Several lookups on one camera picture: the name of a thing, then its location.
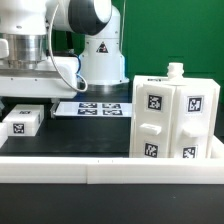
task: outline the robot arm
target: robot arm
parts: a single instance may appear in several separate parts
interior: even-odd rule
[[[76,87],[70,88],[77,82],[76,65],[71,65],[75,64],[71,58],[67,62],[56,60],[68,82],[63,82],[64,78],[57,72],[54,78],[47,75],[49,71],[58,71],[54,61],[44,55],[43,46],[46,19],[52,19],[56,6],[53,29],[88,35],[100,32],[109,22],[112,11],[111,0],[1,0],[0,96],[72,98],[76,94]]]
[[[96,35],[107,25],[112,14],[111,0],[47,0],[48,21],[58,3],[54,20],[56,30]]]

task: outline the black table surface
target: black table surface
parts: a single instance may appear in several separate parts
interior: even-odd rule
[[[131,102],[113,96],[78,95],[76,101]],[[6,112],[29,99],[4,99]],[[9,137],[1,156],[128,157],[130,118],[51,119],[51,103],[36,137]],[[222,139],[223,106],[216,135]],[[224,223],[224,186],[191,184],[0,184],[0,224]]]

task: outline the green wall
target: green wall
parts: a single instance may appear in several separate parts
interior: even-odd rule
[[[124,0],[112,2],[123,15]],[[56,49],[66,49],[63,32],[54,38]],[[73,38],[79,54],[84,38]],[[122,53],[130,79],[166,75],[169,62],[183,62],[185,77],[213,78],[224,88],[224,1],[126,0]]]

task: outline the metal cylinder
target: metal cylinder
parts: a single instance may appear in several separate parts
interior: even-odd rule
[[[9,56],[4,62],[9,68],[35,69],[43,60],[43,40],[45,35],[13,35],[3,34],[9,44]]]

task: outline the white box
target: white box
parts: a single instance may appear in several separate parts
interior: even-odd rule
[[[4,145],[7,139],[7,124],[0,123],[0,148]]]
[[[43,105],[17,105],[6,116],[8,136],[35,136],[44,119]]]
[[[212,79],[135,76],[130,157],[210,158],[219,90]]]

